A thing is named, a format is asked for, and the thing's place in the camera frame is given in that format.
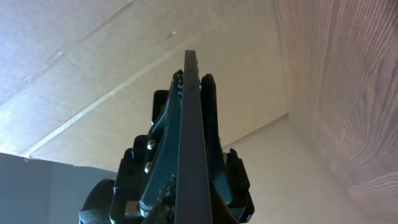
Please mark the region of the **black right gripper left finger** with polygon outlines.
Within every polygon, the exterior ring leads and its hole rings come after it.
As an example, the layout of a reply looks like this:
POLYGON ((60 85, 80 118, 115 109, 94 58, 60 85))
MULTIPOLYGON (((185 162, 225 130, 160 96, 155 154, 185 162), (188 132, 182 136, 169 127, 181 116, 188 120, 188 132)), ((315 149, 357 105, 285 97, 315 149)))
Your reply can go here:
POLYGON ((173 224, 175 214, 175 201, 177 189, 177 175, 172 174, 164 189, 160 192, 160 198, 156 206, 146 217, 148 224, 173 224))

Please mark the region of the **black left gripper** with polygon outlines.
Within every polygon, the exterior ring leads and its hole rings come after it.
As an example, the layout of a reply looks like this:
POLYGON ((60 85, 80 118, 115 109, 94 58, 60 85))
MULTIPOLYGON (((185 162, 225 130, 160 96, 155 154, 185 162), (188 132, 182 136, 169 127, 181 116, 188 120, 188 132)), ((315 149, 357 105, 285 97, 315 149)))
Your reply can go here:
MULTIPOLYGON (((183 72, 175 72, 170 89, 154 94, 152 127, 126 150, 114 184, 109 211, 114 223, 142 223, 161 199, 169 177, 177 171, 180 137, 180 93, 183 72)), ((226 204, 239 223, 247 223, 255 208, 242 159, 234 149, 224 154, 233 201, 226 204)))

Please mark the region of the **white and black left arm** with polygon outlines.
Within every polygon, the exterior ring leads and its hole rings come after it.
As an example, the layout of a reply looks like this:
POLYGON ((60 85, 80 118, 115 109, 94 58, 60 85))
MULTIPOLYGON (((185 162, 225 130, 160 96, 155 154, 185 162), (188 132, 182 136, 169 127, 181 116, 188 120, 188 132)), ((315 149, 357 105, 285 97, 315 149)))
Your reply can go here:
MULTIPOLYGON (((180 137, 181 70, 169 90, 154 93, 153 125, 135 138, 115 180, 103 179, 79 211, 80 223, 173 223, 180 137)), ((216 85, 200 81, 205 148, 214 223, 247 223, 254 214, 250 183, 234 149, 224 153, 218 136, 216 85)))

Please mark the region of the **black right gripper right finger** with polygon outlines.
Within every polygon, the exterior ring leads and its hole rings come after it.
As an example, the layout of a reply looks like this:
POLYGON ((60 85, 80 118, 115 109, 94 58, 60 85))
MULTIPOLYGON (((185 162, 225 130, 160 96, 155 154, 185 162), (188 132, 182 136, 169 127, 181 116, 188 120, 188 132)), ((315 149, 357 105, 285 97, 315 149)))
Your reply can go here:
POLYGON ((213 224, 239 224, 233 216, 214 183, 210 183, 211 216, 213 224))

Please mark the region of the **blue smartphone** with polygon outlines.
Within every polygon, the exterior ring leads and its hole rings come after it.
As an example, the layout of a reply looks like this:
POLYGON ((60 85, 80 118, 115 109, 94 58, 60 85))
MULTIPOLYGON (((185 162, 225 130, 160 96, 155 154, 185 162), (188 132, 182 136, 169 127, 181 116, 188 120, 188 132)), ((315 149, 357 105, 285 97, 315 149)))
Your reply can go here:
POLYGON ((174 223, 212 223, 198 62, 194 50, 185 52, 174 223))

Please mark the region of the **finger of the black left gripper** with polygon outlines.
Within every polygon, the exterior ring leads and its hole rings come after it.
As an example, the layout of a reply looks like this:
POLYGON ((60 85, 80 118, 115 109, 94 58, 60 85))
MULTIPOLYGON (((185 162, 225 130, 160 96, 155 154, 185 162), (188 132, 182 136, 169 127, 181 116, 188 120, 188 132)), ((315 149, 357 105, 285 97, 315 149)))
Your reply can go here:
POLYGON ((233 196, 219 139, 215 79, 210 73, 201 79, 200 97, 209 180, 228 205, 233 196))

